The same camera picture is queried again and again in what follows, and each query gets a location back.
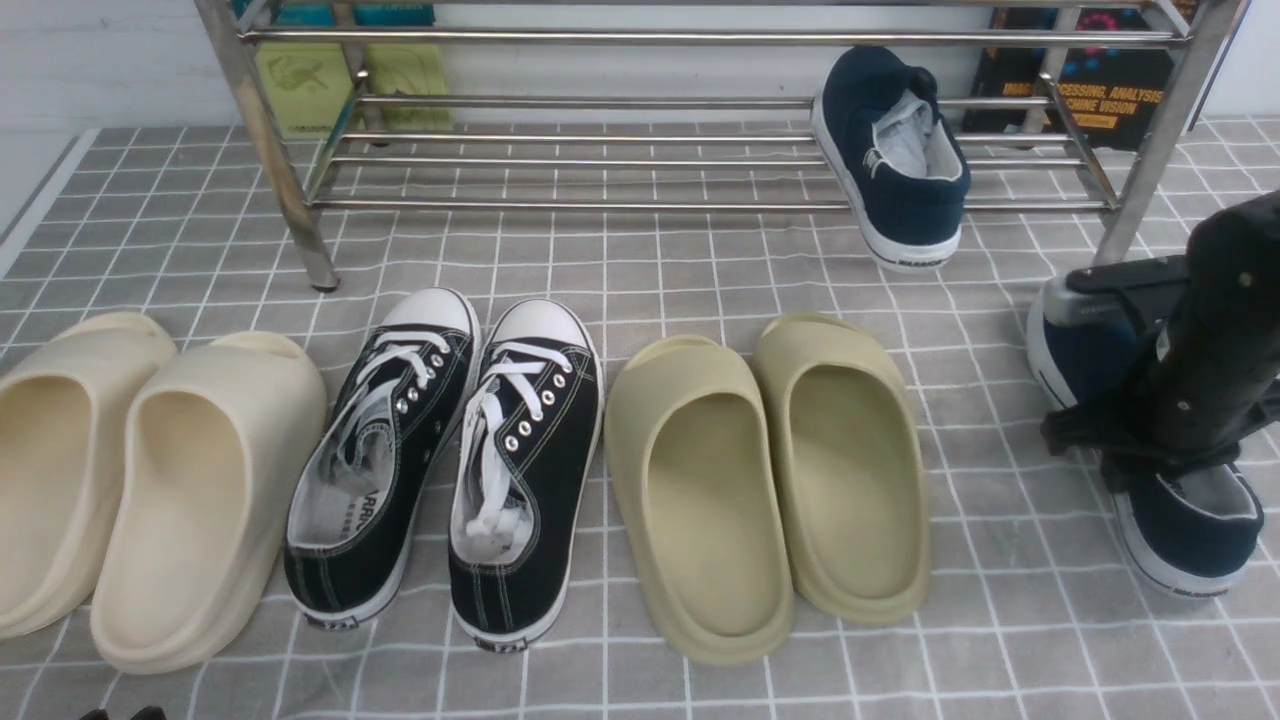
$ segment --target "white shoelace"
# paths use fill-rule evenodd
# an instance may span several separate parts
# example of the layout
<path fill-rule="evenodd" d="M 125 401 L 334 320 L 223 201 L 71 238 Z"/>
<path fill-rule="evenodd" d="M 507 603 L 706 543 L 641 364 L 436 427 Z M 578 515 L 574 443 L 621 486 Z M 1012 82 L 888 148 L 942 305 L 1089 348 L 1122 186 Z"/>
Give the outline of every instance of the white shoelace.
<path fill-rule="evenodd" d="M 369 363 L 360 370 L 360 374 L 356 375 L 356 386 L 362 388 L 365 382 L 374 377 L 383 365 L 393 360 L 399 360 L 407 363 L 413 370 L 413 384 L 417 389 L 426 389 L 428 383 L 435 378 L 435 370 L 428 366 L 426 361 L 419 355 L 419 351 L 428 345 L 435 347 L 440 355 L 451 352 L 449 343 L 433 332 L 393 331 L 383 333 L 375 346 L 375 350 L 379 351 L 378 355 L 370 357 Z M 340 451 L 340 447 L 348 442 L 352 433 L 360 432 L 362 429 L 361 425 L 367 424 L 371 410 L 389 401 L 392 391 L 397 384 L 399 384 L 399 378 L 387 380 L 374 388 L 360 389 L 355 398 L 352 398 L 352 402 L 347 405 L 351 410 L 346 413 L 347 421 L 343 424 L 342 430 L 333 436 L 333 442 L 338 443 L 339 451 L 334 457 L 332 479 L 352 495 L 367 495 L 379 489 L 379 487 L 369 477 L 370 469 L 364 468 L 366 460 L 364 443 L 357 445 L 356 457 L 352 462 L 347 462 L 347 457 Z M 369 457 L 369 460 L 371 465 L 378 464 L 378 457 Z M 374 466 L 371 470 L 376 475 L 379 468 Z"/>
<path fill-rule="evenodd" d="M 515 363 L 508 357 L 511 352 L 539 357 L 543 361 Z M 492 378 L 504 379 L 520 393 L 520 398 L 529 407 L 530 419 L 534 423 L 541 421 L 543 406 L 556 402 L 557 398 L 550 389 L 543 391 L 543 395 L 539 396 L 529 378 L 540 375 L 547 369 L 548 363 L 559 365 L 566 374 L 571 373 L 573 366 L 568 357 L 554 350 L 522 342 L 504 342 L 494 350 L 494 355 L 498 355 L 500 360 L 489 368 L 489 372 L 481 378 L 481 386 Z M 484 415 L 484 428 L 480 429 L 483 436 L 479 442 L 480 493 L 484 501 L 475 519 L 467 521 L 466 532 L 470 538 L 489 541 L 495 547 L 508 547 L 529 538 L 532 532 L 532 519 L 524 505 L 507 507 L 507 497 L 511 493 L 511 471 L 498 454 L 498 438 L 494 437 L 495 430 L 502 427 L 506 419 L 497 396 L 499 384 L 492 383 L 492 387 L 472 400 L 472 402 L 479 402 L 480 413 Z M 544 398 L 549 398 L 550 402 L 544 404 Z M 518 447 L 520 439 L 511 436 L 503 442 L 515 443 Z M 513 450 L 511 445 L 507 445 L 507 448 Z"/>

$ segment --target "gray grid mat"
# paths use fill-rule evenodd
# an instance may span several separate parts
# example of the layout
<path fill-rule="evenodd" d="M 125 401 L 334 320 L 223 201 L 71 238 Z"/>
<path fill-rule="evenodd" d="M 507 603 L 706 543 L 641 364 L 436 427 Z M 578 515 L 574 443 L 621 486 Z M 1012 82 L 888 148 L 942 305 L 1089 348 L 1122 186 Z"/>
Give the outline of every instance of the gray grid mat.
<path fill-rule="evenodd" d="M 1176 251 L 1196 220 L 1280 187 L 1277 150 L 1280 119 L 1204 123 L 1169 168 L 1135 255 Z M 481 149 L 463 149 L 472 151 Z M 663 152 L 611 147 L 608 156 Z M 1125 161 L 1106 156 L 1120 174 Z M 339 187 L 685 200 L 835 192 L 826 177 L 731 177 L 365 170 Z M 1062 173 L 975 179 L 975 195 L 1079 192 Z M 476 190 L 483 184 L 492 187 Z M 448 612 L 443 478 L 428 491 L 399 598 L 376 623 L 312 630 L 276 573 L 248 628 L 216 659 L 129 676 L 96 655 L 81 607 L 0 643 L 0 716 L 70 720 L 106 706 L 128 717 L 156 703 L 175 719 L 1280 720 L 1280 536 L 1267 530 L 1225 598 L 1167 598 L 1125 565 L 1096 473 L 1048 457 L 1038 439 L 1047 404 L 1024 360 L 1025 307 L 1044 278 L 1088 263 L 1101 223 L 973 218 L 951 264 L 916 277 L 881 273 L 851 225 L 845 217 L 333 213 L 324 228 L 343 287 L 319 296 L 241 129 L 102 132 L 0 281 L 0 372 L 87 315 L 131 309 L 182 346 L 248 328 L 289 334 L 334 392 L 369 325 L 434 284 L 467 293 L 488 322 L 522 297 L 568 304 L 611 375 L 664 334 L 701 333 L 746 351 L 778 313 L 838 311 L 890 348 L 911 387 L 931 489 L 933 589 L 914 618 L 887 629 L 840 623 L 800 601 L 791 641 L 764 661 L 690 665 L 649 623 L 598 461 L 564 614 L 527 653 L 483 653 Z M 1242 461 L 1265 502 L 1280 497 L 1277 438 L 1251 439 Z"/>

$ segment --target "black mount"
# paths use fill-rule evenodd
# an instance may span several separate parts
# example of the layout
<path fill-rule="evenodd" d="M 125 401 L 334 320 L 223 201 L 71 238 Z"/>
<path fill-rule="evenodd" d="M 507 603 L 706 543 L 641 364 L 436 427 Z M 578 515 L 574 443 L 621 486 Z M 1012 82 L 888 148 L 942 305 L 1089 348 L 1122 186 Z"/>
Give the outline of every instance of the black mount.
<path fill-rule="evenodd" d="M 1121 382 L 1051 413 L 1051 455 L 1102 452 L 1107 489 L 1224 465 L 1240 441 L 1280 419 L 1280 192 L 1222 210 L 1187 255 L 1075 270 L 1065 293 L 1119 305 L 1139 337 Z"/>

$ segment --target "slide sandal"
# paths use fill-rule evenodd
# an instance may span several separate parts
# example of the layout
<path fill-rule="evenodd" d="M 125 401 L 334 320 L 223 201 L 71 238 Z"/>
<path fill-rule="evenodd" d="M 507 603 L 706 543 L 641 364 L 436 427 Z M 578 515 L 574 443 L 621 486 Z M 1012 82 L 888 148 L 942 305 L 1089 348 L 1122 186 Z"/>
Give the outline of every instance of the slide sandal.
<path fill-rule="evenodd" d="M 796 589 L 847 620 L 906 618 L 929 587 L 929 516 L 893 360 L 852 325 L 787 315 L 764 329 L 753 366 Z"/>
<path fill-rule="evenodd" d="M 246 332 L 170 363 L 125 427 L 124 498 L 90 610 L 127 673 L 201 662 L 262 596 L 289 498 L 325 420 L 325 389 L 293 341 Z"/>
<path fill-rule="evenodd" d="M 120 505 L 124 416 L 177 350 L 113 313 L 0 378 L 0 638 L 38 630 L 93 591 Z"/>
<path fill-rule="evenodd" d="M 750 662 L 795 620 L 759 389 L 736 352 L 658 341 L 618 374 L 604 414 L 613 489 L 654 625 L 710 665 Z"/>

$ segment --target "shoe pair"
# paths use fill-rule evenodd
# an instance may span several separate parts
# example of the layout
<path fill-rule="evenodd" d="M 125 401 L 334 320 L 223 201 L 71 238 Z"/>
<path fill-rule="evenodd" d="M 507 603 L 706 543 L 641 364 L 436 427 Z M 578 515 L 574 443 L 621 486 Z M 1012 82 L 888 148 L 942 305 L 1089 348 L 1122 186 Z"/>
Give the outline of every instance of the shoe pair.
<path fill-rule="evenodd" d="M 924 600 L 915 423 L 897 366 L 864 331 L 783 316 L 750 366 L 704 337 L 662 340 L 620 373 L 604 428 L 645 605 L 690 659 L 776 650 L 792 587 L 876 624 Z"/>
<path fill-rule="evenodd" d="M 1041 288 L 1027 318 L 1032 373 L 1056 410 L 1098 397 L 1124 379 L 1139 338 L 1128 322 L 1055 325 Z M 1185 598 L 1225 593 L 1244 575 L 1265 515 L 1234 464 L 1176 479 L 1153 475 L 1111 496 L 1120 538 L 1139 574 Z"/>
<path fill-rule="evenodd" d="M 602 392 L 590 336 L 556 302 L 513 306 L 481 350 L 461 295 L 403 300 L 356 359 L 289 511 L 285 573 L 307 621 L 351 629 L 390 603 L 426 478 L 461 424 L 453 610 L 486 650 L 545 633 L 568 589 Z"/>
<path fill-rule="evenodd" d="M 812 122 L 877 264 L 928 272 L 955 255 L 969 167 L 928 70 L 854 47 L 814 97 Z"/>
<path fill-rule="evenodd" d="M 118 669 L 211 657 L 262 596 L 324 407 L 315 365 L 271 333 L 178 355 L 116 313 L 33 352 L 0 378 L 0 637 L 93 592 Z"/>

